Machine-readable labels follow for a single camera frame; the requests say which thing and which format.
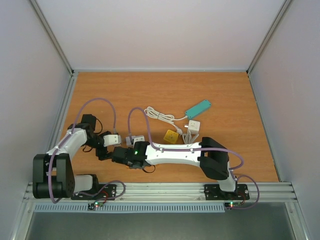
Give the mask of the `aluminium front rail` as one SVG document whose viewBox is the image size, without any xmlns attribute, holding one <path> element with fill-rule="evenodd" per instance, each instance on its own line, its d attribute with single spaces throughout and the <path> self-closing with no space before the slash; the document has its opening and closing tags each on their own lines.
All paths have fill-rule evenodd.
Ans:
<svg viewBox="0 0 320 240">
<path fill-rule="evenodd" d="M 178 203 L 205 202 L 207 194 L 202 182 L 185 183 L 138 183 L 125 184 L 125 193 L 116 198 L 115 202 L 128 203 Z M 253 203 L 259 197 L 259 203 L 296 203 L 297 196 L 290 182 L 259 182 L 257 191 L 252 182 L 246 183 L 250 199 L 246 203 Z"/>
</svg>

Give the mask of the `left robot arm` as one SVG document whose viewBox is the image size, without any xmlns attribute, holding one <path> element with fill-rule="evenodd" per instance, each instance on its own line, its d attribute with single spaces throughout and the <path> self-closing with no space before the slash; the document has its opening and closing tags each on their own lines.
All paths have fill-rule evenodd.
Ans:
<svg viewBox="0 0 320 240">
<path fill-rule="evenodd" d="M 76 181 L 72 159 L 81 147 L 95 149 L 99 160 L 111 156 L 104 139 L 111 132 L 95 132 L 96 122 L 94 115 L 84 114 L 81 122 L 68 127 L 66 135 L 54 148 L 33 158 L 32 193 L 36 199 L 56 202 L 73 195 Z"/>
</svg>

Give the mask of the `right small circuit board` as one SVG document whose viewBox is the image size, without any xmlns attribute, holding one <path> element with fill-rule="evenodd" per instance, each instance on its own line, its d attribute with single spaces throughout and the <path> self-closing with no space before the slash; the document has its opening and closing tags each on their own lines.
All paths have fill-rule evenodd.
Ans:
<svg viewBox="0 0 320 240">
<path fill-rule="evenodd" d="M 234 202 L 234 201 L 230 201 L 230 202 L 225 202 L 224 203 L 224 207 L 226 209 L 237 208 L 237 207 L 240 207 L 241 205 L 242 205 L 241 202 Z"/>
</svg>

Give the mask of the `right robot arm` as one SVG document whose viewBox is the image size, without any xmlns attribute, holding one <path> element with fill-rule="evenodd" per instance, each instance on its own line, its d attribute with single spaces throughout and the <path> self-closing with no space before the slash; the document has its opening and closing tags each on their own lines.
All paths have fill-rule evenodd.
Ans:
<svg viewBox="0 0 320 240">
<path fill-rule="evenodd" d="M 210 137 L 188 144 L 158 144 L 138 141 L 133 147 L 115 147 L 111 161 L 130 169 L 144 169 L 160 164 L 182 164 L 198 167 L 204 175 L 219 184 L 225 198 L 238 191 L 236 180 L 230 173 L 230 151 Z"/>
</svg>

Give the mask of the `small circuit board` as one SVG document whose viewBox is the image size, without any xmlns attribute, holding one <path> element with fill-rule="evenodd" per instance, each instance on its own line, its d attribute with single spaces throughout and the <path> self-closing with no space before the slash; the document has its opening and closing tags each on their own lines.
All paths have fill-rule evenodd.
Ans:
<svg viewBox="0 0 320 240">
<path fill-rule="evenodd" d="M 98 202 L 98 201 L 95 201 L 93 203 L 89 203 L 87 205 L 87 210 L 88 211 L 95 211 L 97 210 L 98 208 L 101 208 L 104 206 L 104 203 L 103 202 Z"/>
<path fill-rule="evenodd" d="M 241 202 L 234 202 L 234 201 L 230 201 L 230 202 L 225 202 L 224 203 L 224 207 L 226 209 L 237 208 L 237 207 L 240 207 L 241 205 L 242 205 Z"/>
</svg>

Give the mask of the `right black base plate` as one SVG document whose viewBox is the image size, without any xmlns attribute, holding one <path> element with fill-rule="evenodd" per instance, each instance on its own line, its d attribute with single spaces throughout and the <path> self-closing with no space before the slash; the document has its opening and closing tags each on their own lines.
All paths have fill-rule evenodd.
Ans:
<svg viewBox="0 0 320 240">
<path fill-rule="evenodd" d="M 207 201 L 243 201 L 250 199 L 248 186 L 246 184 L 236 184 L 235 191 L 232 192 L 222 191 L 217 183 L 205 184 L 203 192 Z"/>
</svg>

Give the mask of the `teal power strip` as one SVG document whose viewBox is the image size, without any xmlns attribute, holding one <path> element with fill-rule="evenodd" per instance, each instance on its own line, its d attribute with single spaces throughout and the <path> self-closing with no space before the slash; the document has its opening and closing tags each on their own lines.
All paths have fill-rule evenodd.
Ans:
<svg viewBox="0 0 320 240">
<path fill-rule="evenodd" d="M 185 115 L 189 120 L 192 120 L 198 115 L 207 111 L 211 106 L 212 104 L 207 99 L 205 99 L 199 102 L 198 104 L 194 105 L 193 107 L 189 108 L 188 110 L 186 110 Z"/>
</svg>

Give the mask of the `white cube socket adapter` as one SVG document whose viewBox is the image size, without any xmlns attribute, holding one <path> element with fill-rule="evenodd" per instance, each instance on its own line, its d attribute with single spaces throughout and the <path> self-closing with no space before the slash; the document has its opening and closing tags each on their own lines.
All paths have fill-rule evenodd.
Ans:
<svg viewBox="0 0 320 240">
<path fill-rule="evenodd" d="M 196 120 L 189 120 L 188 125 L 184 125 L 187 128 L 187 131 L 190 132 L 192 135 L 197 135 L 200 131 L 201 123 Z"/>
</svg>

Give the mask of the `left small circuit board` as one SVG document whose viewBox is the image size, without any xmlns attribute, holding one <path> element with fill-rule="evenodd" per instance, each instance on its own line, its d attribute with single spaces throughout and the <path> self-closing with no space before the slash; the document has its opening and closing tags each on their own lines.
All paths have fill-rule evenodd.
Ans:
<svg viewBox="0 0 320 240">
<path fill-rule="evenodd" d="M 95 211 L 97 210 L 98 208 L 101 208 L 104 206 L 104 203 L 103 202 L 98 202 L 98 201 L 95 201 L 93 203 L 89 203 L 87 205 L 87 210 L 88 211 Z"/>
</svg>

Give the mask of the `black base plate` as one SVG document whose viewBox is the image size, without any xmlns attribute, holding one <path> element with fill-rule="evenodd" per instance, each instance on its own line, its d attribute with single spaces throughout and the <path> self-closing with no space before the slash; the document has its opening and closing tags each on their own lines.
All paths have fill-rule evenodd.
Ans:
<svg viewBox="0 0 320 240">
<path fill-rule="evenodd" d="M 100 200 L 107 198 L 108 200 L 114 200 L 114 197 L 117 193 L 117 185 L 109 184 L 105 186 L 102 190 L 103 184 L 99 184 L 96 187 L 91 188 L 90 190 L 82 190 L 76 192 L 71 199 L 72 200 Z"/>
<path fill-rule="evenodd" d="M 236 184 L 235 191 L 232 192 L 222 191 L 217 183 L 205 184 L 203 192 L 207 201 L 243 201 L 250 199 L 248 186 L 246 184 Z"/>
</svg>

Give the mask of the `yellow plug adapter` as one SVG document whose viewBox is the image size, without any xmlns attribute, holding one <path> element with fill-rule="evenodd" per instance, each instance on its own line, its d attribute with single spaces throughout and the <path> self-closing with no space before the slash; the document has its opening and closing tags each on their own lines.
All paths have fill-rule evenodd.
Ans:
<svg viewBox="0 0 320 240">
<path fill-rule="evenodd" d="M 173 130 L 168 129 L 163 137 L 163 140 L 165 142 L 168 142 L 170 144 L 176 144 L 179 139 L 179 133 L 175 132 Z"/>
</svg>

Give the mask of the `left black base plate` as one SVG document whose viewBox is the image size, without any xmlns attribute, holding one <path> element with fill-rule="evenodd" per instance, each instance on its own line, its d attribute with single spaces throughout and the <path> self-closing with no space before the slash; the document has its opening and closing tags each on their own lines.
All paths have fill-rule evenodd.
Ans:
<svg viewBox="0 0 320 240">
<path fill-rule="evenodd" d="M 96 187 L 91 188 L 90 190 L 82 190 L 76 192 L 71 199 L 72 200 L 100 200 L 107 198 L 108 200 L 114 200 L 114 197 L 117 193 L 117 185 L 109 184 L 105 186 L 102 190 L 103 184 L 99 184 Z"/>
</svg>

